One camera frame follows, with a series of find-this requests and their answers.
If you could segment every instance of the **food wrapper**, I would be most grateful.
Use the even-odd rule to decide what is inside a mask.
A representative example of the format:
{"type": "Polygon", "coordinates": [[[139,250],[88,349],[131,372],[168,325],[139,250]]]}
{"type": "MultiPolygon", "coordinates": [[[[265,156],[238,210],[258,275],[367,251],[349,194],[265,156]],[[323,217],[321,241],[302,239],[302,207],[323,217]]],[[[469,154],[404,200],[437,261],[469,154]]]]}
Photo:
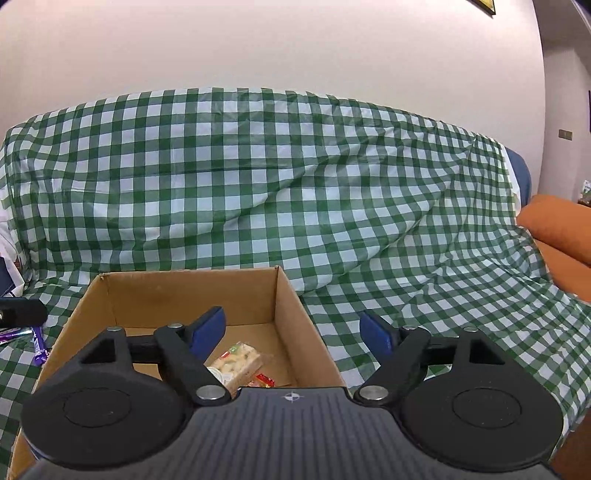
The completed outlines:
{"type": "Polygon", "coordinates": [[[234,395],[238,388],[250,382],[262,364],[262,355],[255,348],[238,342],[215,360],[209,371],[234,395]]]}
{"type": "Polygon", "coordinates": [[[269,378],[264,374],[258,374],[253,378],[247,387],[261,387],[261,388],[272,388],[275,386],[275,380],[269,378]]]}

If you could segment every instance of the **orange cushion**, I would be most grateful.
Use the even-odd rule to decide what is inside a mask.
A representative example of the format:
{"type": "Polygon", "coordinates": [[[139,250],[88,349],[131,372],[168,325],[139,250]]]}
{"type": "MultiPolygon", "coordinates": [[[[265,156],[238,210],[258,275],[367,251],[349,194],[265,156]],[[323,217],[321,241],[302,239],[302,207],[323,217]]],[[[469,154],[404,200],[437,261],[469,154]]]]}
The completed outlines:
{"type": "Polygon", "coordinates": [[[539,240],[535,243],[558,288],[591,301],[591,268],[539,240]]]}
{"type": "Polygon", "coordinates": [[[517,223],[533,237],[591,265],[591,208],[552,195],[536,195],[517,223]]]}

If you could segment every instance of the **metal bolt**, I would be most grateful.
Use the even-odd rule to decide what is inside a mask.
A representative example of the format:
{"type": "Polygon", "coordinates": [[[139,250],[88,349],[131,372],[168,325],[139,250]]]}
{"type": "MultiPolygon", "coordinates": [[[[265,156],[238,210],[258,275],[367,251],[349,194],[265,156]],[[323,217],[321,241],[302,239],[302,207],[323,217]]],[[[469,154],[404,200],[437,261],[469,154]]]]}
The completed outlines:
{"type": "Polygon", "coordinates": [[[219,400],[226,394],[226,389],[219,385],[204,385],[196,393],[201,400],[219,400]]]}
{"type": "Polygon", "coordinates": [[[388,396],[388,390],[380,385],[367,385],[359,390],[359,395],[365,400],[379,401],[388,396]]]}

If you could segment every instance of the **checkered cloth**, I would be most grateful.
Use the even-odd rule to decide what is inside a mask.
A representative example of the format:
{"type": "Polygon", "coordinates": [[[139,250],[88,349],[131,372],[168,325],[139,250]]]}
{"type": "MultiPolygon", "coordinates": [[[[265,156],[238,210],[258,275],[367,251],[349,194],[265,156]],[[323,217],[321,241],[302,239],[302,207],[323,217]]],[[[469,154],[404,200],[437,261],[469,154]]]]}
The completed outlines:
{"type": "MultiPolygon", "coordinates": [[[[515,224],[504,149],[355,100],[273,90],[148,92],[8,132],[0,194],[51,346],[102,272],[281,265],[350,387],[375,359],[356,312],[482,329],[559,400],[591,390],[591,306],[551,281],[515,224]]],[[[39,373],[0,352],[0,462],[39,373]]]]}

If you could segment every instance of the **cardboard box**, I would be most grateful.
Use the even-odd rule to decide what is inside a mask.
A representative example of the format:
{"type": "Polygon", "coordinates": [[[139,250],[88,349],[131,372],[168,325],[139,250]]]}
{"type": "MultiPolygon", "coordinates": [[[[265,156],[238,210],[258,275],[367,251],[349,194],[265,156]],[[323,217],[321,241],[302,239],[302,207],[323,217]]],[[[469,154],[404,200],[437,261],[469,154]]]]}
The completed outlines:
{"type": "MultiPolygon", "coordinates": [[[[102,274],[66,323],[38,385],[108,326],[122,326],[128,335],[146,335],[169,323],[189,324],[217,305],[226,313],[226,335],[207,365],[243,341],[272,356],[262,372],[277,387],[345,385],[279,267],[102,274]]],[[[156,365],[135,365],[135,369],[159,378],[156,365]]],[[[15,479],[34,461],[19,434],[8,478],[15,479]]]]}

